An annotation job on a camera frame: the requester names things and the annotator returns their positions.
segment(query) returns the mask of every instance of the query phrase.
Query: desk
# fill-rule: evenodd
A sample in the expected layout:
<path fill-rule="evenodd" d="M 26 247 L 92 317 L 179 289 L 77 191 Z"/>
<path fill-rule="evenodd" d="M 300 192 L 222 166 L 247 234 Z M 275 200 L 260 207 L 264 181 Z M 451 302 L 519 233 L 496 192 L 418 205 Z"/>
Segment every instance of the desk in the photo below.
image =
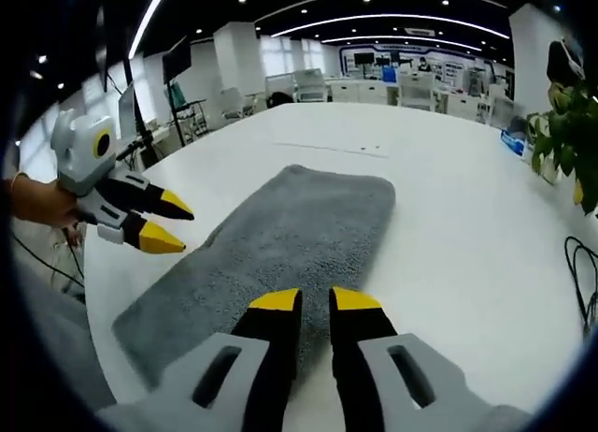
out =
<path fill-rule="evenodd" d="M 145 175 L 194 210 L 192 223 L 156 219 L 186 252 L 286 165 L 391 181 L 396 208 L 364 290 L 399 332 L 416 334 L 460 366 L 471 390 L 492 404 L 535 411 L 581 343 L 562 242 L 578 234 L 573 220 L 598 231 L 570 197 L 575 218 L 563 217 L 549 201 L 555 188 L 498 135 L 409 108 L 288 104 L 222 128 Z M 88 230 L 89 321 L 119 402 L 146 390 L 111 326 L 184 255 L 143 254 Z M 345 430 L 330 355 L 289 403 L 285 430 Z"/>

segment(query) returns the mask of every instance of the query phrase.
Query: window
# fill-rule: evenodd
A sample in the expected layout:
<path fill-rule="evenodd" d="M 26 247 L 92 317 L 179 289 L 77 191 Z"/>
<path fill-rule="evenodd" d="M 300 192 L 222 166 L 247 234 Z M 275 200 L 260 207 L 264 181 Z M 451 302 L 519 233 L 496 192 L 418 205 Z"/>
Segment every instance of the window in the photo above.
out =
<path fill-rule="evenodd" d="M 311 39 L 302 39 L 301 47 L 303 49 L 303 59 L 306 69 L 319 69 L 322 74 L 326 73 L 324 65 L 324 50 L 321 43 Z"/>
<path fill-rule="evenodd" d="M 289 37 L 262 36 L 260 49 L 263 72 L 267 77 L 294 71 L 291 39 Z"/>

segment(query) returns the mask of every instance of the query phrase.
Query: ceiling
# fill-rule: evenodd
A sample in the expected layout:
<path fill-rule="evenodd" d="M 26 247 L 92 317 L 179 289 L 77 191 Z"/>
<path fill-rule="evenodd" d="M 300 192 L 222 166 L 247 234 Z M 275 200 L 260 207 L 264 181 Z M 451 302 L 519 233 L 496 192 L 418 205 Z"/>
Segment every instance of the ceiling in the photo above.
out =
<path fill-rule="evenodd" d="M 116 64 L 128 53 L 137 26 L 151 0 L 107 0 L 108 62 Z M 139 51 L 153 54 L 167 50 L 183 36 L 192 39 L 211 37 L 230 21 L 256 22 L 256 35 L 273 35 L 281 31 L 335 18 L 372 14 L 416 14 L 447 18 L 479 25 L 511 36 L 508 16 L 530 0 L 163 0 L 151 19 L 139 45 Z M 33 70 L 43 75 L 35 80 L 28 118 L 36 119 L 57 99 L 75 92 L 80 83 L 97 72 L 94 50 L 97 44 L 96 17 L 102 0 L 63 0 L 60 14 L 54 22 L 42 26 L 45 41 L 39 54 L 47 55 L 44 64 L 33 64 Z M 513 65 L 510 39 L 504 39 L 476 28 L 429 19 L 374 18 L 333 22 L 290 33 L 292 38 L 319 40 L 346 36 L 405 36 L 405 28 L 433 30 L 436 38 L 482 49 L 479 53 Z M 347 41 L 335 43 L 346 45 Z M 372 40 L 351 40 L 352 44 Z M 405 42 L 404 39 L 380 39 L 380 42 Z M 417 39 L 413 44 L 430 44 Z M 443 44 L 443 48 L 464 51 L 460 46 Z"/>

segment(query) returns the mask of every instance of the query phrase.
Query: hand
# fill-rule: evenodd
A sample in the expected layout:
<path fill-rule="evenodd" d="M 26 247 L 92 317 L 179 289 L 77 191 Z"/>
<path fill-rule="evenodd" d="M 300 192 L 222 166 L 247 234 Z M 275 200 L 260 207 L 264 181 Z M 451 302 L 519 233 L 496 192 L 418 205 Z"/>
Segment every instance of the hand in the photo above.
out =
<path fill-rule="evenodd" d="M 78 248 L 83 243 L 83 236 L 74 226 L 67 226 L 66 230 L 66 243 L 73 248 Z"/>
<path fill-rule="evenodd" d="M 58 185 L 19 175 L 12 184 L 12 212 L 22 219 L 65 227 L 77 221 L 77 198 Z"/>

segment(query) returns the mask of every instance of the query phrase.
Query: potted plant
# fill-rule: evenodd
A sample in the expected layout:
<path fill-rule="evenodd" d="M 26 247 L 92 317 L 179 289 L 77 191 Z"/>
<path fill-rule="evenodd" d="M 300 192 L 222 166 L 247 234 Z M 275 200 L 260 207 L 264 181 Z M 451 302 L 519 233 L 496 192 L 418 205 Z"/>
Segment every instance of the potted plant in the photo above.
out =
<path fill-rule="evenodd" d="M 532 169 L 541 174 L 552 160 L 567 177 L 575 171 L 574 201 L 589 214 L 598 204 L 598 98 L 589 96 L 585 82 L 568 88 L 553 83 L 548 98 L 552 111 L 528 116 L 529 136 L 535 137 Z"/>

